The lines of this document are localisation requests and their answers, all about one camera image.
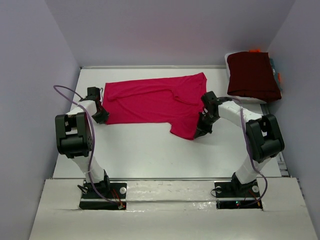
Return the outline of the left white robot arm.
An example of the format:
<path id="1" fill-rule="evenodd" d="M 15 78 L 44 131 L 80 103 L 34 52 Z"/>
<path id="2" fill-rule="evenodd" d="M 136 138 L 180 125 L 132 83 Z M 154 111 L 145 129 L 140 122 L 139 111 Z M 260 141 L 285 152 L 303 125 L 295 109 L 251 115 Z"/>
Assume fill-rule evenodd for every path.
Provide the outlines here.
<path id="1" fill-rule="evenodd" d="M 101 89 L 88 87 L 86 97 L 70 102 L 75 108 L 55 117 L 57 150 L 60 155 L 73 160 L 84 174 L 86 186 L 80 186 L 80 190 L 106 199 L 111 191 L 109 176 L 94 157 L 96 139 L 93 122 L 105 124 L 110 115 L 102 106 Z"/>

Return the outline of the pink t-shirt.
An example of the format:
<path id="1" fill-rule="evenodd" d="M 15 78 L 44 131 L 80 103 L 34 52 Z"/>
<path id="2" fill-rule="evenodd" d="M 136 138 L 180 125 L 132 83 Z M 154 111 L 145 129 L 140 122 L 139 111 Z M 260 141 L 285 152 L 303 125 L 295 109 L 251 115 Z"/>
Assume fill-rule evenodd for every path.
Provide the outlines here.
<path id="1" fill-rule="evenodd" d="M 102 106 L 110 113 L 107 124 L 169 123 L 180 138 L 195 138 L 201 97 L 207 78 L 194 75 L 107 82 Z"/>

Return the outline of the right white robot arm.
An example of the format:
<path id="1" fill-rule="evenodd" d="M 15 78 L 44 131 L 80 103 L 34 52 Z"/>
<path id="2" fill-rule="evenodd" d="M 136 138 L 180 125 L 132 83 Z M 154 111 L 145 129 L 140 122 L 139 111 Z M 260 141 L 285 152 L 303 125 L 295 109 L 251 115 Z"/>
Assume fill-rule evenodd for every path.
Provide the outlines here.
<path id="1" fill-rule="evenodd" d="M 195 139 L 212 133 L 213 124 L 219 119 L 242 129 L 248 157 L 233 173 L 230 183 L 221 188 L 221 193 L 242 196 L 253 187 L 266 163 L 285 148 L 277 118 L 272 114 L 254 113 L 233 98 L 217 97 L 213 91 L 202 95 L 201 101 L 203 110 L 199 113 Z"/>

